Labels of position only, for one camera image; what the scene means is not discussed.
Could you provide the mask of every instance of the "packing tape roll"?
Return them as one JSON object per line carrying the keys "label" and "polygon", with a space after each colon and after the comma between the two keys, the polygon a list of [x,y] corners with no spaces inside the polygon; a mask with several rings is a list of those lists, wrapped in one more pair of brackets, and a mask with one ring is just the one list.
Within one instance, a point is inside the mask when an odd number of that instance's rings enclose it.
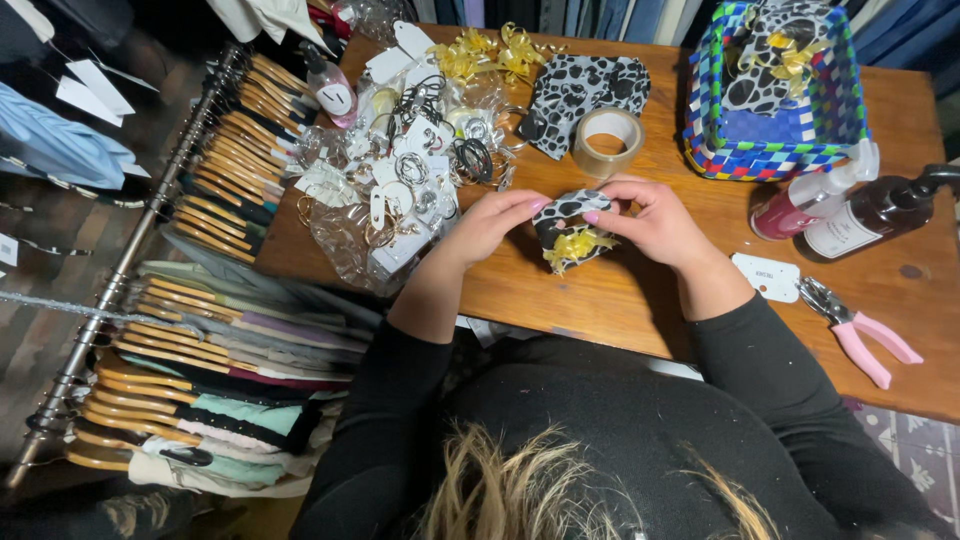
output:
{"label": "packing tape roll", "polygon": [[[598,134],[615,136],[623,141],[627,150],[614,155],[597,152],[587,138]],[[645,137],[643,124],[628,110],[619,107],[592,110],[577,125],[573,161],[590,176],[606,179],[630,166]]]}

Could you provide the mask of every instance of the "hand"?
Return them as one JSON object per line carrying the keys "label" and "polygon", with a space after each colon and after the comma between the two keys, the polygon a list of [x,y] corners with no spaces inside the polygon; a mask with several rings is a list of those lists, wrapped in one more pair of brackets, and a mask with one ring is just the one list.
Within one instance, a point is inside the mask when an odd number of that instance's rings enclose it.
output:
{"label": "hand", "polygon": [[[682,270],[720,254],[667,184],[618,173],[598,190],[612,200],[611,211],[587,212],[584,221],[627,238],[647,257]],[[620,215],[632,202],[642,208],[636,217]]]}
{"label": "hand", "polygon": [[466,270],[489,257],[504,234],[533,219],[549,203],[549,197],[531,189],[488,193],[470,207],[431,254],[440,252],[449,263],[463,265]]}

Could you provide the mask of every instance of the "pink handle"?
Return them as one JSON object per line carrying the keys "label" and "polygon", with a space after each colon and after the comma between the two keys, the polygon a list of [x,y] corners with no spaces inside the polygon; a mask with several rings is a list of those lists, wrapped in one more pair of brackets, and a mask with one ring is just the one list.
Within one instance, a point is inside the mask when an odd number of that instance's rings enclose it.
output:
{"label": "pink handle", "polygon": [[862,369],[880,388],[886,390],[890,387],[890,380],[893,377],[891,377],[887,368],[876,361],[876,358],[870,354],[867,347],[860,341],[860,336],[856,334],[856,328],[853,327],[853,322],[836,325],[830,327],[830,329],[836,334],[837,339],[840,340],[840,346],[843,347],[844,352],[847,353],[850,360],[856,364],[856,367]]}
{"label": "pink handle", "polygon": [[853,326],[856,327],[857,330],[861,330],[873,339],[879,341],[880,345],[886,347],[887,351],[893,353],[893,355],[897,357],[897,360],[904,364],[924,363],[924,358],[914,352],[914,350],[906,344],[906,341],[903,341],[896,332],[863,313],[854,315]]}

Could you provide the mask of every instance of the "black sweater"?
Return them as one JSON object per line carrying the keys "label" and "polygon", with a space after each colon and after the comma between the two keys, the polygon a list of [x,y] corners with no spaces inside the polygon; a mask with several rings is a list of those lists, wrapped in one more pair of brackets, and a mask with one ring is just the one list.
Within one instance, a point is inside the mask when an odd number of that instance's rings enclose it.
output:
{"label": "black sweater", "polygon": [[[691,324],[690,332],[707,384],[652,372],[506,364],[437,406],[451,347],[384,323],[291,537],[399,537],[443,478],[439,441],[452,417],[502,433],[507,453],[561,425],[586,445],[585,459],[607,479],[609,486],[597,487],[630,496],[650,540],[706,539],[735,530],[715,493],[678,473],[702,470],[689,447],[755,495],[784,539],[822,540],[877,528],[955,538],[759,295]],[[629,514],[614,517],[631,522]]]}

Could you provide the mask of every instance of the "woven basket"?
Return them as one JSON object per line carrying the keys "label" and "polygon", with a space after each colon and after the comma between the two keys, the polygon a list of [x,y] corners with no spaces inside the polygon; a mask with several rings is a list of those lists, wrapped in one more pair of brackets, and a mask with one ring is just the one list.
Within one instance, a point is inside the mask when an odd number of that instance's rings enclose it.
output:
{"label": "woven basket", "polygon": [[702,176],[717,180],[770,182],[830,170],[870,137],[847,13],[836,8],[827,16],[833,46],[814,55],[804,97],[768,118],[720,105],[724,47],[746,32],[743,18],[752,5],[721,4],[690,57],[686,157]]}

